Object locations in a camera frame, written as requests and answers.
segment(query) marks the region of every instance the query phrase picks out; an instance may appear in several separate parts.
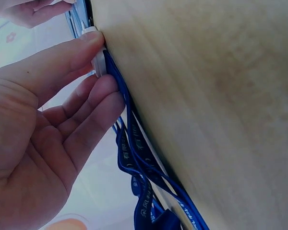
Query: floor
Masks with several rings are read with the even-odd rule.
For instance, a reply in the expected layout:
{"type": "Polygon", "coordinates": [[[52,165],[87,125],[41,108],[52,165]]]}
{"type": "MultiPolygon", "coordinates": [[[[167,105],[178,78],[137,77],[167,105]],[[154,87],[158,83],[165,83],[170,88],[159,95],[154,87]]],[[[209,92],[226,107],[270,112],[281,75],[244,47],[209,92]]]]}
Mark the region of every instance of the floor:
{"type": "MultiPolygon", "coordinates": [[[[0,19],[0,67],[71,39],[64,15],[31,30],[0,19]]],[[[85,77],[66,86],[46,107],[61,104],[85,77]]],[[[133,229],[137,198],[130,180],[117,167],[115,135],[109,130],[80,173],[63,210],[41,230],[133,229]]]]}

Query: wooden surface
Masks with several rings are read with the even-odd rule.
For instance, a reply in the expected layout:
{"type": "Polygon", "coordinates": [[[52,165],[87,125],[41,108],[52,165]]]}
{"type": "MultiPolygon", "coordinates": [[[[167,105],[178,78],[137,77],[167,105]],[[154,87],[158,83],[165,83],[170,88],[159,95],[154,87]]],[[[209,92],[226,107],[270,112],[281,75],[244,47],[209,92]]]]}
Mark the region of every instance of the wooden surface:
{"type": "Polygon", "coordinates": [[[210,229],[288,230],[288,0],[92,0],[210,229]]]}

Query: skin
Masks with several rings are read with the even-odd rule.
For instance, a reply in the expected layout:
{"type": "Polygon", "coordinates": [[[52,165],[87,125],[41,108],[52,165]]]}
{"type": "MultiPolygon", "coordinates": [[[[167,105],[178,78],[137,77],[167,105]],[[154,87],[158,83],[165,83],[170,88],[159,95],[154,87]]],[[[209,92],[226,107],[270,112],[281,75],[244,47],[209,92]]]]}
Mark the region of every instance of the skin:
{"type": "Polygon", "coordinates": [[[39,229],[54,218],[122,113],[110,75],[89,77],[62,106],[38,111],[91,71],[103,43],[100,32],[88,33],[0,69],[0,230],[39,229]]]}
{"type": "Polygon", "coordinates": [[[0,0],[0,17],[33,28],[71,9],[75,0],[0,0]]]}

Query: lanyard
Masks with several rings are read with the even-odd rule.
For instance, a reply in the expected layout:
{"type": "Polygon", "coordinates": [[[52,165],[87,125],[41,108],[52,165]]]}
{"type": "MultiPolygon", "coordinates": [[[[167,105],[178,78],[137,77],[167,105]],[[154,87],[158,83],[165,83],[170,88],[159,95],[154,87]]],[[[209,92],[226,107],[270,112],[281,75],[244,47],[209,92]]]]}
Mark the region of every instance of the lanyard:
{"type": "Polygon", "coordinates": [[[120,149],[120,139],[123,138],[123,143],[128,146],[128,157],[132,158],[133,165],[136,165],[136,170],[140,174],[140,177],[134,176],[137,180],[141,181],[152,181],[156,185],[158,185],[163,190],[167,191],[178,201],[182,210],[185,212],[190,222],[193,225],[195,230],[207,230],[209,229],[200,215],[199,211],[195,207],[194,203],[187,195],[187,193],[176,184],[171,178],[165,175],[160,166],[158,165],[156,159],[154,158],[141,130],[139,127],[139,123],[141,124],[141,120],[138,116],[137,110],[135,108],[135,104],[131,98],[129,90],[124,82],[122,75],[120,74],[118,68],[116,67],[110,53],[107,50],[104,50],[104,56],[106,61],[107,72],[114,76],[116,79],[119,90],[123,94],[123,97],[126,102],[127,107],[127,127],[124,124],[123,120],[120,118],[119,121],[121,123],[121,128],[119,128],[118,123],[116,123],[115,127],[120,130],[122,134],[118,134],[117,136],[117,144],[120,149]],[[165,183],[166,180],[174,189],[175,193],[173,193],[170,188],[165,183]]]}

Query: white clip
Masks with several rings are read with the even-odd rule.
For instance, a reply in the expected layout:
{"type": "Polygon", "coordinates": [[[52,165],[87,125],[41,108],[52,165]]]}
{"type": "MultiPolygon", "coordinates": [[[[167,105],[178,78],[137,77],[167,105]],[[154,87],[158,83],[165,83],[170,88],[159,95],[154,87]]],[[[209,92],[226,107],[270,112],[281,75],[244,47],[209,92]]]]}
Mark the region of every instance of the white clip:
{"type": "MultiPolygon", "coordinates": [[[[91,26],[88,28],[84,28],[84,25],[82,25],[82,34],[86,34],[88,32],[97,31],[96,27],[91,26]]],[[[106,61],[103,51],[106,50],[104,46],[102,46],[101,50],[97,53],[97,55],[92,60],[92,66],[95,68],[96,76],[99,78],[105,74],[107,74],[107,68],[106,68],[106,61]]]]}

